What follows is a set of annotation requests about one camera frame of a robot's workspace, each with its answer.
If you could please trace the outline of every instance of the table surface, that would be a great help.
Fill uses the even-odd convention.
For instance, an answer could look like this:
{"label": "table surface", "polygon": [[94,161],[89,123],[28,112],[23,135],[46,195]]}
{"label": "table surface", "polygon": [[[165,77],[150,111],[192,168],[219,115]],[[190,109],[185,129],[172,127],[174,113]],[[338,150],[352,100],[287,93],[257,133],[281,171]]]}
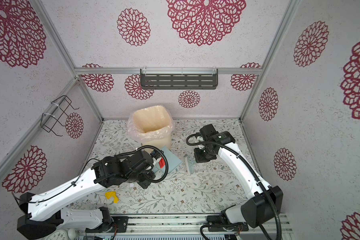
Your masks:
{"label": "table surface", "polygon": [[[193,146],[185,139],[199,132],[207,124],[213,124],[216,131],[229,131],[239,144],[244,156],[253,166],[245,143],[240,123],[237,119],[195,119],[175,120],[172,132],[171,151],[180,159],[193,156]],[[128,136],[126,120],[104,121],[90,158],[103,159],[121,152],[132,151],[141,144]],[[95,160],[87,165],[92,166]],[[105,193],[115,191],[119,198],[107,199]],[[219,213],[229,206],[243,203],[245,193],[237,178],[220,157],[207,163],[195,164],[195,172],[190,175],[185,163],[169,173],[160,183],[152,183],[142,189],[137,183],[123,183],[101,192],[95,192],[71,204],[75,209],[97,209],[108,207],[111,214],[179,214],[179,213]]]}

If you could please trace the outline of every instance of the white clock face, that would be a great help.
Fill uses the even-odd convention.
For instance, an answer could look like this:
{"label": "white clock face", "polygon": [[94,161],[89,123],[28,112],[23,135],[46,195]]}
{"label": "white clock face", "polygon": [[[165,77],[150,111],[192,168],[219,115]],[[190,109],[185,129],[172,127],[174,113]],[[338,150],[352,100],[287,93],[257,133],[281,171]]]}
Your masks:
{"label": "white clock face", "polygon": [[52,233],[47,240],[67,240],[67,233],[63,230],[57,230]]}

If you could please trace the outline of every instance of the yellow crumpled paper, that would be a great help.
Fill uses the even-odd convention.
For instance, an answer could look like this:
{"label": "yellow crumpled paper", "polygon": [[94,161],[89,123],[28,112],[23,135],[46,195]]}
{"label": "yellow crumpled paper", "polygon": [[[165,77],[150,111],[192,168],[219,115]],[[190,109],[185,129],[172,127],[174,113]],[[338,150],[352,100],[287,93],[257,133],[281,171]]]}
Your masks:
{"label": "yellow crumpled paper", "polygon": [[113,197],[113,203],[117,203],[119,201],[119,199],[116,196],[116,192],[106,192],[105,196],[107,199]]}

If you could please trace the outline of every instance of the black wire hook rack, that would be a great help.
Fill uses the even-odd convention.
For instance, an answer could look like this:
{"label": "black wire hook rack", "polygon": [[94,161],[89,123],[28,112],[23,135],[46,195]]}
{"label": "black wire hook rack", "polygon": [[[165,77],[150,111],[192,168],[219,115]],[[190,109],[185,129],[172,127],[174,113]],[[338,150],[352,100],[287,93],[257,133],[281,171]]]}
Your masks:
{"label": "black wire hook rack", "polygon": [[[59,104],[56,103],[56,102],[57,102],[59,99],[61,99],[61,98],[63,98],[63,99],[61,100],[61,102],[60,102]],[[60,107],[60,105],[63,103],[64,100],[68,103],[68,105],[67,105],[67,107],[63,110],[63,109]],[[53,100],[53,101],[51,102],[51,104],[56,105],[56,106],[62,111],[62,113],[60,114],[60,116],[59,116],[58,118],[56,118],[56,117],[53,115],[53,113],[52,113],[52,114],[50,114],[50,113],[43,113],[43,114],[41,115],[41,121],[40,121],[40,126],[41,126],[41,128],[43,128],[43,129],[44,129],[45,131],[47,131],[47,132],[53,132],[56,136],[62,137],[62,135],[56,134],[52,129],[53,129],[53,127],[56,125],[56,123],[59,123],[61,126],[65,127],[65,125],[63,125],[63,124],[60,122],[60,118],[61,118],[61,116],[64,115],[64,114],[68,117],[68,114],[67,114],[65,111],[69,108],[69,106],[71,106],[71,108],[74,109],[74,110],[79,109],[79,108],[74,108],[74,107],[71,105],[71,103],[72,103],[72,100],[71,100],[67,95],[62,95],[61,97],[58,97],[57,99]],[[44,117],[45,115],[48,115],[48,119],[43,123],[43,117]],[[49,120],[50,117],[52,117],[52,118],[54,118],[54,119],[56,120],[56,122],[53,124],[53,126],[52,126],[51,128],[46,125],[46,123],[48,122],[48,120]]]}

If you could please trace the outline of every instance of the beige trash can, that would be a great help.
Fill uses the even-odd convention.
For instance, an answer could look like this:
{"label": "beige trash can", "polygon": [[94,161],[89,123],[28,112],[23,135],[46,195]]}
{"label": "beige trash can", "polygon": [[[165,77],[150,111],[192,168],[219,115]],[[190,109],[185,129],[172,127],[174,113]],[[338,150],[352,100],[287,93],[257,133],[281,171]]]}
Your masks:
{"label": "beige trash can", "polygon": [[129,136],[143,145],[152,145],[161,149],[171,148],[171,133],[175,123],[169,111],[163,106],[140,109],[128,119]]}

